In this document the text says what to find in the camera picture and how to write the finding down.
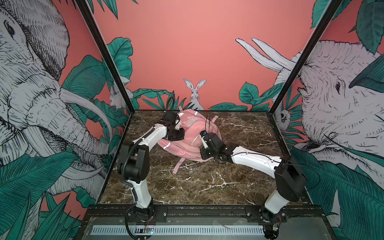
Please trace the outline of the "pink student backpack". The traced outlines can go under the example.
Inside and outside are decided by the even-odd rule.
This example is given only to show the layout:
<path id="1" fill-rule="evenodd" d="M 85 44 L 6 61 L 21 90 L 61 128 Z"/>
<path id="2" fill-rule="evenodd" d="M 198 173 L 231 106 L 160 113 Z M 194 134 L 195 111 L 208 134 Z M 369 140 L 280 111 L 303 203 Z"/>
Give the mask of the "pink student backpack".
<path id="1" fill-rule="evenodd" d="M 215 124 L 218 116 L 214 116 L 211 120 L 207 119 L 201 113 L 194 110 L 181 110 L 178 113 L 181 119 L 180 128 L 185 130 L 184 139 L 180 141 L 169 141 L 162 139 L 158 142 L 158 145 L 166 152 L 178 156 L 181 159 L 173 169 L 173 173 L 176 174 L 186 160 L 196 162 L 207 162 L 211 157 L 202 159 L 200 149 L 204 147 L 202 142 L 201 132 L 214 133 L 219 139 L 221 134 L 219 128 Z"/>

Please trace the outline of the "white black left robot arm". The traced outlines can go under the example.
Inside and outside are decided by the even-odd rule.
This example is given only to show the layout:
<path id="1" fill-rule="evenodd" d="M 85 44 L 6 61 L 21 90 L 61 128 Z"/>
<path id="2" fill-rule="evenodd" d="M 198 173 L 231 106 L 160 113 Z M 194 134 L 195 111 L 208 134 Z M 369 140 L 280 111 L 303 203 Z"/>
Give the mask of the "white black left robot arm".
<path id="1" fill-rule="evenodd" d="M 147 209 L 153 203 L 147 185 L 150 151 L 161 139 L 172 142 L 183 140 L 184 136 L 185 130 L 181 127 L 154 124 L 141 137 L 121 146 L 118 174 L 121 182 L 131 188 L 137 208 Z"/>

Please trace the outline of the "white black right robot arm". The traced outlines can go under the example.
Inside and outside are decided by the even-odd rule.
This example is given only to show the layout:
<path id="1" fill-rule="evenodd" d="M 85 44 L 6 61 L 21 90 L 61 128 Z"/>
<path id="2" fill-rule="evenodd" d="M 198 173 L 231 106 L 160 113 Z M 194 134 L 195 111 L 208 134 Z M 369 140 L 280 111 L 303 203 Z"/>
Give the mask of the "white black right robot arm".
<path id="1" fill-rule="evenodd" d="M 307 177 L 292 156 L 269 156 L 248 150 L 242 146 L 200 148 L 202 159 L 216 158 L 243 165 L 269 175 L 276 181 L 276 189 L 264 203 L 264 209 L 278 214 L 290 202 L 298 202 L 307 184 Z"/>

